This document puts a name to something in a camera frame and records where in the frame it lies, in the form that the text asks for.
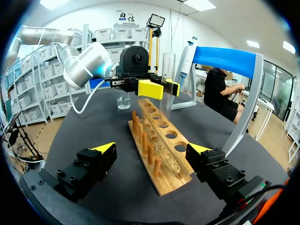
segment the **ceiling light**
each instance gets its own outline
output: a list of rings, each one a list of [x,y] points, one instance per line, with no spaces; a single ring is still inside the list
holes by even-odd
[[[247,41],[247,44],[251,47],[259,48],[259,43],[255,42],[255,41]]]
[[[212,3],[210,3],[207,0],[187,0],[184,2],[184,4],[198,10],[199,12],[217,8],[216,6],[214,6]]]
[[[289,52],[295,54],[296,53],[296,49],[294,46],[292,46],[290,43],[283,41],[283,48],[288,50]]]
[[[66,4],[70,0],[41,0],[39,3],[45,6],[47,9],[52,10],[63,4]]]

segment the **glass door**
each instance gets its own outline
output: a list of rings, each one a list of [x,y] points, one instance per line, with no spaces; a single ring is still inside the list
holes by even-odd
[[[275,82],[275,71],[276,66],[266,61],[263,62],[262,89],[259,97],[267,100],[268,102],[270,102],[272,99],[272,92]]]
[[[280,118],[285,118],[293,88],[293,77],[283,69],[276,67],[276,78],[271,103],[274,113]]]

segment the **blue handle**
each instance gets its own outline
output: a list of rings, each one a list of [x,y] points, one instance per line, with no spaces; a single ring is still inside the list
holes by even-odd
[[[256,55],[227,48],[197,47],[193,63],[217,67],[253,78]]]

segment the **person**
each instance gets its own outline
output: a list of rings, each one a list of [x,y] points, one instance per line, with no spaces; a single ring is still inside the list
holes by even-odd
[[[226,73],[219,68],[212,68],[205,81],[204,103],[214,111],[237,124],[243,113],[244,106],[228,100],[230,94],[245,89],[243,84],[226,87]]]

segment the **wooden test tube rack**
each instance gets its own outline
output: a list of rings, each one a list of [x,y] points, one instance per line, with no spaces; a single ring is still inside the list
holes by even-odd
[[[178,152],[174,148],[179,144],[186,146],[188,141],[171,122],[166,128],[159,127],[160,121],[153,119],[159,110],[148,99],[138,100],[138,104],[143,118],[140,119],[133,112],[129,127],[146,170],[159,195],[163,196],[192,180],[190,174],[194,171],[185,159],[185,152]],[[169,139],[165,136],[167,134],[177,135]],[[163,151],[156,149],[156,139],[165,146]]]

